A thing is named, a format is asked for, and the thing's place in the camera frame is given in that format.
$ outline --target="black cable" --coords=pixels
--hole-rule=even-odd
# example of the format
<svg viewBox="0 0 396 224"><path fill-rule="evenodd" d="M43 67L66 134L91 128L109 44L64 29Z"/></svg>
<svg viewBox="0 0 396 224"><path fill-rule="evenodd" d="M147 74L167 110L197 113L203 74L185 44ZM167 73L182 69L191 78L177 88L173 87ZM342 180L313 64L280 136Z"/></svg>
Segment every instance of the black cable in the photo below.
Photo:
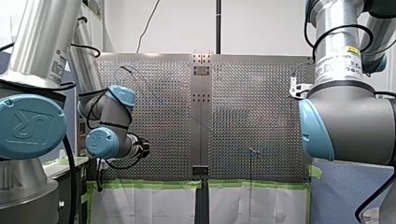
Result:
<svg viewBox="0 0 396 224"><path fill-rule="evenodd" d="M393 42L389 46L387 46L386 48L381 49L381 50L379 50L377 52L374 52L374 53L364 53L364 55L376 55L376 54L382 53L382 52L386 51L387 49L390 49L395 44L396 44L396 39L393 40Z"/></svg>
<svg viewBox="0 0 396 224"><path fill-rule="evenodd" d="M376 91L375 95L388 95L396 98L396 92L391 92L391 91Z"/></svg>
<svg viewBox="0 0 396 224"><path fill-rule="evenodd" d="M314 60L314 62L316 61L316 51L317 51L317 48L318 48L318 45L320 44L320 42L324 38L326 38L328 35L330 35L332 32L334 32L335 30L343 29L343 28L358 28L358 29L363 30L370 36L370 42L367 44L367 46L364 49L361 50L361 52L366 51L373 44L374 35L373 35L373 32L369 28L367 28L363 25L359 25L359 24L349 24L349 25L337 26L337 27L334 27L334 28L326 31L325 33L323 33L323 35L321 35L318 38L317 42L315 43L314 47L312 48L312 59Z"/></svg>
<svg viewBox="0 0 396 224"><path fill-rule="evenodd" d="M9 49L9 48L11 48L11 47L14 47L14 44L15 44L15 43L10 43L10 44L7 44L7 45L1 47L1 48L0 48L0 52L3 51L3 50L5 50L5 49ZM78 44L71 44L71 46L73 46L73 47L78 47L78 48L83 48L83 49L92 49L92 50L96 51L96 55L94 56L95 58L99 58L100 55L101 55L101 52L100 52L99 49L94 48L94 47L91 47L91 46L78 45Z"/></svg>
<svg viewBox="0 0 396 224"><path fill-rule="evenodd" d="M390 185L393 184L395 180L396 173L393 173L393 175L378 190L376 190L369 198L366 199L366 201L364 201L364 203L358 207L358 209L356 209L355 218L359 221L359 223L361 223L361 211L363 211L367 205L369 205L373 200L375 200L375 198L377 198L382 192L390 187Z"/></svg>
<svg viewBox="0 0 396 224"><path fill-rule="evenodd" d="M64 149L66 150L67 159L69 160L70 169L70 214L69 214L69 224L75 223L76 213L77 213L77 171L76 165L73 157L73 150L70 146L69 139L67 135L64 136Z"/></svg>
<svg viewBox="0 0 396 224"><path fill-rule="evenodd" d="M68 91L76 87L75 82L65 82L62 83L61 88L41 88L41 87L34 87L34 86L28 86L28 85L23 85L23 84L16 84L13 82L8 82L3 79L0 79L0 83L7 85L12 88L17 88L17 89L23 89L23 90L35 90L35 91Z"/></svg>
<svg viewBox="0 0 396 224"><path fill-rule="evenodd" d="M85 23L87 23L88 19L86 17L82 16L82 17L78 18L77 21L85 21Z"/></svg>
<svg viewBox="0 0 396 224"><path fill-rule="evenodd" d="M99 159L99 163L97 164L96 168L96 185L97 185L97 191L101 192L103 190L102 183L103 183L103 172L100 169L100 166L102 164L102 159Z"/></svg>
<svg viewBox="0 0 396 224"><path fill-rule="evenodd" d="M110 94L114 97L114 99L122 106L123 110L128 115L129 123L132 123L132 115L131 115L131 112L129 111L129 109L125 106L125 104L120 100L120 98L111 89L106 88L103 90L103 92L99 96L97 96L96 100L91 105L90 111L88 112L87 126L89 129L93 129L93 127L90 124L90 117L91 117L91 114L93 113L93 109L99 103L100 99L106 94L106 92L110 92Z"/></svg>
<svg viewBox="0 0 396 224"><path fill-rule="evenodd" d="M7 44L0 48L0 52L3 50L6 50L6 49L12 48L12 47L14 47L14 43Z"/></svg>
<svg viewBox="0 0 396 224"><path fill-rule="evenodd" d="M107 92L107 89L104 89L103 92L99 96L96 97L95 102L93 102L93 104L91 105L90 111L88 112L88 115L87 115L87 126L91 130L93 129L93 127L90 124L91 114L93 113L93 109L96 107L96 105L98 104L99 100L105 95L106 92Z"/></svg>
<svg viewBox="0 0 396 224"><path fill-rule="evenodd" d="M82 48L82 49L92 49L94 51L96 51L96 55L94 55L95 58L99 58L101 55L101 52L99 49L94 48L92 46L86 46L86 45L78 45L78 44L71 44L71 46L73 47L78 47L78 48Z"/></svg>
<svg viewBox="0 0 396 224"><path fill-rule="evenodd" d="M158 4L160 4L160 0L157 1L157 3L155 4L154 9L153 9L152 12L151 12L151 15L150 15L149 18L148 18L148 23L146 24L146 28L145 28L145 30L143 31L142 35L141 35L140 38L139 38L139 45L137 46L136 53L139 53L140 46L141 46L141 44L142 44L142 38L143 38L143 36L146 34L146 31L147 31L148 28L149 28L149 23L150 23L150 21L151 21L151 19L152 19L152 16L153 16L154 13L155 13L155 10L157 10Z"/></svg>
<svg viewBox="0 0 396 224"><path fill-rule="evenodd" d="M131 164L127 165L127 166L121 166L121 167L115 166L111 162L109 162L108 160L105 160L105 162L107 163L107 165L109 167L111 167L111 168L113 168L115 170L128 170L128 169L131 169L133 166L137 165L137 163L140 162L140 160L143 158L143 155L144 155L144 153L141 152L139 154L139 156L137 157L137 159L134 162L132 162Z"/></svg>
<svg viewBox="0 0 396 224"><path fill-rule="evenodd" d="M308 6L306 9L305 22L304 22L304 37L305 37L305 42L309 45L309 47L313 48L314 45L311 43L311 41L309 40L309 37L308 37L308 20L311 15L312 1L308 0L307 4L308 4Z"/></svg>

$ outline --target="pegboard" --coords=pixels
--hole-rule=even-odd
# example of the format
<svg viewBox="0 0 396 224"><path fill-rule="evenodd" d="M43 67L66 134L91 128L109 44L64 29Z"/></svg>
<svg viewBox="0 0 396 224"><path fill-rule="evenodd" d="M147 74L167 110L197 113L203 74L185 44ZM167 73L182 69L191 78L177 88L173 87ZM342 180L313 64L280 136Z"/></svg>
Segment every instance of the pegboard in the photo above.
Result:
<svg viewBox="0 0 396 224"><path fill-rule="evenodd" d="M310 160L302 151L298 102L289 98L289 87L291 73L309 59L206 57L205 63L187 54L99 59L105 85L136 91L131 131L151 143L148 158L130 170L109 169L105 178L192 179L193 165L208 165L210 178L306 181ZM200 65L207 75L194 74ZM308 65L296 74L299 83L313 82Z"/></svg>
<svg viewBox="0 0 396 224"><path fill-rule="evenodd" d="M132 169L107 170L106 178L191 179L190 56L132 57L104 57L98 65L106 86L119 84L135 91L130 131L150 141L151 153ZM120 69L122 65L132 74ZM133 160L113 163L127 166Z"/></svg>
<svg viewBox="0 0 396 224"><path fill-rule="evenodd" d="M302 182L310 160L302 151L298 102L290 75L313 83L304 57L212 58L210 178Z"/></svg>

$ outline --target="blue joint cap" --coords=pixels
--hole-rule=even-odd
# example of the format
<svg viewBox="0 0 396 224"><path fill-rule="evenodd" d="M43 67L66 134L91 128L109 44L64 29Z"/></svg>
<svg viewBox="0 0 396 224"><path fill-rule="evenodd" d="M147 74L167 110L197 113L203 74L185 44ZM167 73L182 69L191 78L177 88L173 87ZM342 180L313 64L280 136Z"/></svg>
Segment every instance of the blue joint cap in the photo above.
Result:
<svg viewBox="0 0 396 224"><path fill-rule="evenodd" d="M0 120L0 158L9 160L28 160L51 152L67 129L61 107L35 94L0 99Z"/></svg>
<svg viewBox="0 0 396 224"><path fill-rule="evenodd" d="M119 85L112 85L108 88L120 99L124 105L134 107L136 94L133 90ZM106 95L111 99L116 100L110 92L107 92Z"/></svg>
<svg viewBox="0 0 396 224"><path fill-rule="evenodd" d="M386 54L384 54L384 57L382 58L381 63L379 64L379 66L376 68L376 72L382 72L385 70L385 68L387 67L387 61L388 61L388 57Z"/></svg>
<svg viewBox="0 0 396 224"><path fill-rule="evenodd" d="M299 103L303 149L311 157L334 160L332 139L319 112L310 100Z"/></svg>
<svg viewBox="0 0 396 224"><path fill-rule="evenodd" d="M119 138L108 128L92 130L85 139L85 147L90 155L103 159L114 158L120 149Z"/></svg>

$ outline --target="label sticker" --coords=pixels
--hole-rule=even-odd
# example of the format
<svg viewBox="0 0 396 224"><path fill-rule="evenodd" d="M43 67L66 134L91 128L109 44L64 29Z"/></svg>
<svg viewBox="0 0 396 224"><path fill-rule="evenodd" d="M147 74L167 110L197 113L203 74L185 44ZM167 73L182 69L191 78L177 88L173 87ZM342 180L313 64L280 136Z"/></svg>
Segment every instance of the label sticker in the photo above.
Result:
<svg viewBox="0 0 396 224"><path fill-rule="evenodd" d="M56 50L53 56L52 67L49 72L49 78L54 82L61 84L62 76L64 75L64 67L66 66L66 54L61 50Z"/></svg>
<svg viewBox="0 0 396 224"><path fill-rule="evenodd" d="M316 76L361 76L361 52L345 47L326 55L317 62Z"/></svg>

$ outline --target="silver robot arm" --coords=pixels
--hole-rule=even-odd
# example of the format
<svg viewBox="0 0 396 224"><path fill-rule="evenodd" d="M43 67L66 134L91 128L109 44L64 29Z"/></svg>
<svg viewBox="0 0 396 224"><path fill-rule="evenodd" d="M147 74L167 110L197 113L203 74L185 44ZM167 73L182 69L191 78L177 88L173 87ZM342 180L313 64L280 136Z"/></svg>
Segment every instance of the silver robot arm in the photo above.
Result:
<svg viewBox="0 0 396 224"><path fill-rule="evenodd" d="M396 30L396 1L313 0L308 9L309 20L317 28L317 43L315 85L300 101L305 152L329 161L395 167L396 100L377 99L362 76L386 66L384 51ZM368 29L357 24L363 11L370 13ZM357 28L367 33L361 44ZM393 175L357 209L358 221L362 210L395 178ZM393 184L381 204L379 224L395 223L395 210Z"/></svg>
<svg viewBox="0 0 396 224"><path fill-rule="evenodd" d="M64 139L61 86L80 0L29 0L8 70L0 76L0 217L2 224L55 224L58 183L38 157Z"/></svg>
<svg viewBox="0 0 396 224"><path fill-rule="evenodd" d="M82 46L91 44L87 20L82 11L79 12L73 43ZM102 159L131 158L147 152L148 144L143 144L144 140L137 135L128 133L134 91L120 85L104 88L97 61L90 49L71 48L69 64L77 84L79 114L87 119L87 123L90 120L99 121L99 127L87 135L87 151Z"/></svg>

